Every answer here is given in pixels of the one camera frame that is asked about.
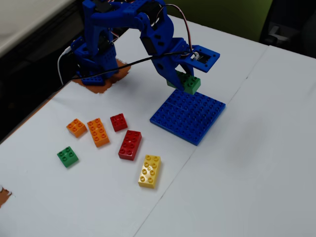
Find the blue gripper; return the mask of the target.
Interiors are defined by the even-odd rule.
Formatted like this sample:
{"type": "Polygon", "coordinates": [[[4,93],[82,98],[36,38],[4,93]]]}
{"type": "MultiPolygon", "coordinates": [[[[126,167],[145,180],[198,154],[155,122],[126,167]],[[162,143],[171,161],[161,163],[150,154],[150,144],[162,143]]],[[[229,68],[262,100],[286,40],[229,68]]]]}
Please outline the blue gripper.
{"type": "Polygon", "coordinates": [[[191,63],[178,62],[178,60],[187,59],[192,55],[189,45],[183,38],[173,38],[166,52],[163,54],[164,56],[161,55],[160,58],[152,60],[155,69],[159,75],[164,77],[174,87],[180,91],[184,91],[184,87],[177,76],[175,68],[180,65],[186,74],[191,76],[195,75],[191,63]]]}

